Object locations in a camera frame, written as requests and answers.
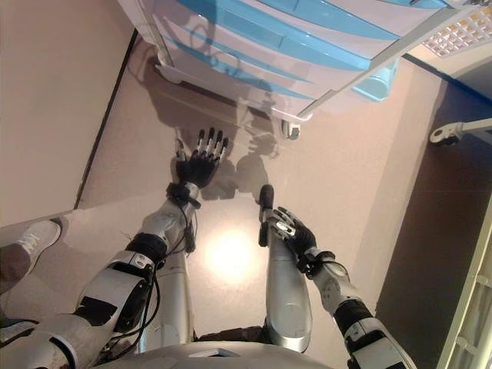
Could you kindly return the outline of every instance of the white cart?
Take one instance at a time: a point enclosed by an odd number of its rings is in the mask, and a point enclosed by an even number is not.
[[[312,111],[463,18],[464,0],[119,0],[158,69],[283,121]]]

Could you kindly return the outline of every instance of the white shoe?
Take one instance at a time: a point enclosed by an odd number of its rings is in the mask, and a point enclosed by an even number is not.
[[[62,227],[53,221],[38,221],[31,224],[21,238],[16,241],[16,244],[20,244],[31,258],[28,273],[35,266],[39,255],[60,238],[61,232]]]

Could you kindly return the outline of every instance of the cart wheel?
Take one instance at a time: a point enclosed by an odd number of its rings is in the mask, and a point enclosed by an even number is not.
[[[285,138],[295,141],[301,135],[301,125],[298,123],[293,123],[291,121],[281,121],[282,134]]]

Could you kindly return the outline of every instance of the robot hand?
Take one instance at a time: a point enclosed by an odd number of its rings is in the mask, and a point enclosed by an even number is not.
[[[274,209],[277,219],[271,220],[271,226],[278,237],[300,257],[310,248],[316,248],[316,237],[294,214],[283,207]]]
[[[192,183],[199,188],[206,187],[217,171],[221,159],[228,148],[229,140],[222,140],[222,131],[217,134],[214,143],[215,129],[210,128],[207,143],[204,143],[205,130],[200,130],[197,148],[186,158],[183,142],[176,140],[176,172],[181,184]]]

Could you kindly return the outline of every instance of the robot forearm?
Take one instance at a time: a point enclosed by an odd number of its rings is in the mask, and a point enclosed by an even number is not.
[[[351,356],[350,369],[413,369],[414,362],[386,327],[366,308],[345,267],[326,251],[306,251],[313,267],[308,275],[321,294],[324,309],[334,318]]]

